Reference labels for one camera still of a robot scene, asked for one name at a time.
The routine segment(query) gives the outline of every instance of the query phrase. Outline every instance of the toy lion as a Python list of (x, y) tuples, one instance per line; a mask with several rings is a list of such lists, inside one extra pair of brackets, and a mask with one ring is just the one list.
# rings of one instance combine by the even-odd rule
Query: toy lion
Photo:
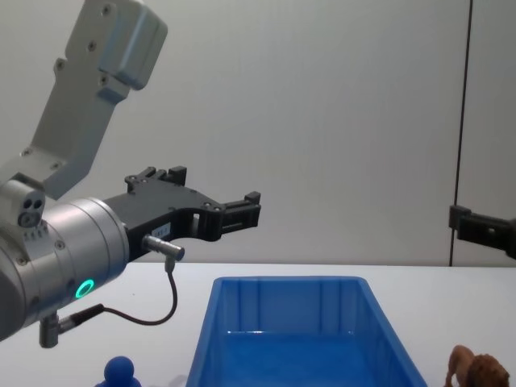
[(474, 355), (468, 348), (453, 348), (446, 385), (452, 387), (455, 374), (460, 387), (509, 387), (509, 373), (490, 355)]

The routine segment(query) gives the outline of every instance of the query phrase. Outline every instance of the black bracket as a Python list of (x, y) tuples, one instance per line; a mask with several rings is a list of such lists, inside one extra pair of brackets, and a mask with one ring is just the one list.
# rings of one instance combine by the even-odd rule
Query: black bracket
[(165, 171), (153, 167), (125, 178), (127, 193), (105, 200), (125, 224), (130, 260), (148, 253), (141, 246), (145, 235), (170, 241), (195, 238), (215, 241), (228, 232), (258, 226), (260, 194), (220, 203), (185, 187), (186, 168)]
[(451, 206), (449, 227), (457, 231), (457, 239), (503, 250), (516, 259), (516, 220), (492, 218), (474, 214), (469, 208)]

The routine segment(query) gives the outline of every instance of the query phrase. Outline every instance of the blue plastic bin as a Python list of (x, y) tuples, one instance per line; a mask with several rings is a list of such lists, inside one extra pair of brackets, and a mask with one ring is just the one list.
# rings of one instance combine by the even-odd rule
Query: blue plastic bin
[(214, 282), (186, 387), (423, 387), (357, 277)]

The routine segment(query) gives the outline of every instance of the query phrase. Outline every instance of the cable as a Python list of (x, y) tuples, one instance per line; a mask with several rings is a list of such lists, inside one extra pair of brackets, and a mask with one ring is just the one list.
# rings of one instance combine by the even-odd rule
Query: cable
[[(459, 177), (460, 177), (460, 159), (462, 156), (462, 139), (464, 134), (464, 116), (466, 111), (466, 90), (468, 88), (468, 66), (469, 66), (469, 45), (471, 43), (471, 25), (473, 19), (473, 0), (469, 0), (469, 12), (468, 12), (468, 33), (466, 35), (466, 57), (464, 58), (464, 79), (462, 85), (462, 104), (460, 108), (460, 128), (459, 128), (459, 149), (457, 151), (457, 166), (455, 176), (455, 191), (453, 195), (453, 205), (457, 205), (457, 199), (459, 198)], [(451, 241), (450, 241), (450, 260), (448, 266), (453, 266), (453, 252), (455, 244), (455, 229), (451, 230)]]
[(148, 327), (154, 327), (156, 325), (161, 325), (163, 323), (166, 323), (168, 320), (170, 320), (172, 318), (172, 316), (174, 316), (174, 314), (176, 313), (176, 309), (177, 309), (177, 287), (176, 287), (176, 282), (174, 281), (174, 278), (172, 275), (173, 264), (171, 266), (167, 266), (167, 269), (168, 269), (167, 275), (169, 277), (170, 287), (172, 288), (173, 303), (172, 303), (172, 309), (162, 319), (156, 320), (156, 321), (141, 320), (139, 318), (132, 317), (129, 314), (125, 314), (119, 310), (112, 309), (112, 308), (106, 308), (103, 304), (97, 304), (88, 309), (82, 310), (78, 313), (71, 314), (67, 318), (64, 318), (63, 320), (61, 320), (59, 323), (60, 334), (70, 331), (71, 329), (73, 329), (75, 327), (78, 327), (82, 323), (85, 323), (86, 321), (92, 319), (93, 317), (98, 316), (102, 312), (115, 314), (121, 318), (126, 319), (127, 321), (132, 322), (132, 323), (139, 324), (139, 325), (145, 325)]
[(125, 314), (123, 312), (120, 312), (119, 310), (111, 309), (111, 308), (104, 308), (104, 312), (116, 314), (117, 316), (121, 318), (125, 318), (127, 321), (131, 321), (132, 323), (139, 324), (139, 325), (145, 325), (148, 327), (154, 327), (156, 325), (161, 325), (163, 323), (166, 323), (168, 320), (174, 316), (174, 313), (176, 313), (177, 309), (177, 287), (176, 282), (174, 281), (174, 278), (172, 276), (172, 272), (167, 273), (169, 276), (170, 281), (170, 287), (172, 288), (172, 295), (173, 295), (173, 303), (172, 303), (172, 309), (169, 311), (169, 314), (164, 316), (161, 320), (156, 321), (146, 321), (146, 320), (140, 320), (139, 318), (132, 317), (128, 314)]

